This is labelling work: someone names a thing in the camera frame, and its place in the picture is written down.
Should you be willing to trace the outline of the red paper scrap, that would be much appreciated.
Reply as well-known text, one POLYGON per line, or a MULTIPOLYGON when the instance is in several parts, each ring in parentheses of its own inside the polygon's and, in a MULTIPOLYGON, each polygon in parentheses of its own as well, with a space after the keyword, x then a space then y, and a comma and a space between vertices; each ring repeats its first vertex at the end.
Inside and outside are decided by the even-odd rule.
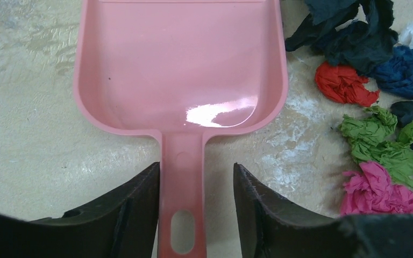
POLYGON ((325 61, 316 69, 314 79, 320 92, 336 103, 370 107, 380 96, 380 90, 366 89, 369 78, 358 75, 350 66, 331 66, 325 61))

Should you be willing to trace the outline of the blue paper scrap upper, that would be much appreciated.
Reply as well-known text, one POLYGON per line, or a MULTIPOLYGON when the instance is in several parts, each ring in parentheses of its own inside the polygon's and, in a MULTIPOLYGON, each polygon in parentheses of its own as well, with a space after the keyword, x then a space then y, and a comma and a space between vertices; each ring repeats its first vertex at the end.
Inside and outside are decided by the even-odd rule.
POLYGON ((406 99, 413 99, 413 49, 394 47, 394 55, 367 74, 379 89, 406 99))

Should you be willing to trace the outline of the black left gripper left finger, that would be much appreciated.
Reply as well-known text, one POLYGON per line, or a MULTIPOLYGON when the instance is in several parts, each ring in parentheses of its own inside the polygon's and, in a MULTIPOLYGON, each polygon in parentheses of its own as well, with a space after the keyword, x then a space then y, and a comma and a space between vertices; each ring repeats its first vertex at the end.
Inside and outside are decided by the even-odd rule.
POLYGON ((159 164, 60 218, 0 214, 0 257, 151 257, 159 213, 159 164))

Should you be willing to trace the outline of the green paper scrap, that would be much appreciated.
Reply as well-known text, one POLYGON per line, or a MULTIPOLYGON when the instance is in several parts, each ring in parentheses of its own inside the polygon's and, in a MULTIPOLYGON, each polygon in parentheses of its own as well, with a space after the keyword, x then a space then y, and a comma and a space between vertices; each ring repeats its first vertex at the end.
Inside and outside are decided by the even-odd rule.
POLYGON ((348 141, 356 163, 376 161, 392 181, 413 189, 413 121, 397 129, 397 117, 378 105, 364 108, 369 115, 343 115, 339 131, 348 141))

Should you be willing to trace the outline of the pink plastic dustpan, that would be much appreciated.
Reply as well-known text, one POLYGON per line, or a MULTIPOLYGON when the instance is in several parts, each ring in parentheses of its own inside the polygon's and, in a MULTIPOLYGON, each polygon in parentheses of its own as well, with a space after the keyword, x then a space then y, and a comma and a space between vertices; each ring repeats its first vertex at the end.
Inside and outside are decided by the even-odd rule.
POLYGON ((269 124, 288 95, 279 1, 83 1, 73 96, 93 125, 160 144, 158 257, 193 215, 185 257, 206 257, 204 149, 269 124))

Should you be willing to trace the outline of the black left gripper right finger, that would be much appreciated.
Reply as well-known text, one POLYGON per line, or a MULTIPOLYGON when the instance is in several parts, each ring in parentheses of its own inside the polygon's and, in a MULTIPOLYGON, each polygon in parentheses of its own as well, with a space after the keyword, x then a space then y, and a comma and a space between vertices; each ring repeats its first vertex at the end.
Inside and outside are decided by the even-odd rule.
POLYGON ((329 218, 233 167, 243 257, 413 257, 413 214, 329 218))

